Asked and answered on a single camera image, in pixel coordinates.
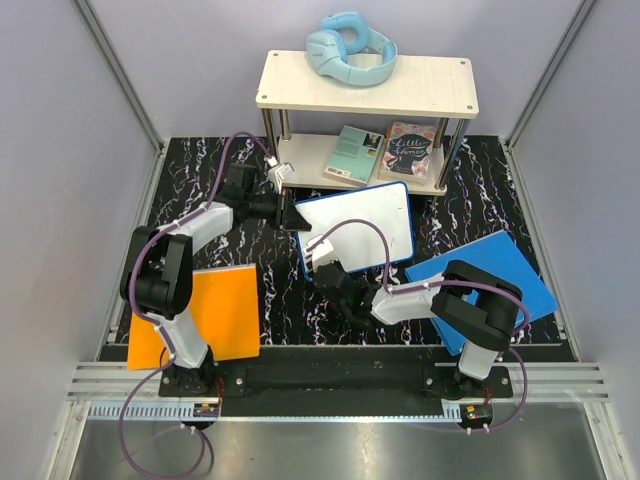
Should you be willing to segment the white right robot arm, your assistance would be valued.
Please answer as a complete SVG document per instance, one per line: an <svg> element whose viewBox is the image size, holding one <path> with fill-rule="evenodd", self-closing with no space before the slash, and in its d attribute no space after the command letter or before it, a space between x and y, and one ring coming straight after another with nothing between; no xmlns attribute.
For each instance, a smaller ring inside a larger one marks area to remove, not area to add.
<svg viewBox="0 0 640 480"><path fill-rule="evenodd" d="M470 397L488 387L492 365L509 348L518 315L527 313L517 286L461 260L426 280L397 286L356 280L333 261L314 271L312 283L339 318L354 327L444 321L466 339L453 375L457 390Z"/></svg>

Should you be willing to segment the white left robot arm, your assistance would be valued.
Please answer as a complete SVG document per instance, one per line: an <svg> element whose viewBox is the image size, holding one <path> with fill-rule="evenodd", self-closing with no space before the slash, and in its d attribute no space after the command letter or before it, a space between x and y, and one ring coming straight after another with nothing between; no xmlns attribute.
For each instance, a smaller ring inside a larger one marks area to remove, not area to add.
<svg viewBox="0 0 640 480"><path fill-rule="evenodd" d="M294 172L288 163L269 159L266 187L257 185L257 169L233 163L222 189L192 212L160 227L140 226L131 236L120 295L133 313L162 337L169 364L182 371L181 384L196 396L215 386L216 372L206 361L211 348L189 312L193 257L219 236L247 219L263 219L275 230L308 232L311 224L284 186Z"/></svg>

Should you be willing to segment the blue-framed whiteboard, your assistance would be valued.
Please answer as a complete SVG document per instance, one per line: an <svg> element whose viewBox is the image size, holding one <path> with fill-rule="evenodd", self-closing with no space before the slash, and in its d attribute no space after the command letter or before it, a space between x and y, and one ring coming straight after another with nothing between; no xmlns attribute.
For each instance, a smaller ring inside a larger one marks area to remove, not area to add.
<svg viewBox="0 0 640 480"><path fill-rule="evenodd" d="M328 238L348 273L380 266L386 254L393 263L415 255L409 191L401 181L298 201L296 208L312 225L297 234L300 251L338 223L350 222Z"/></svg>

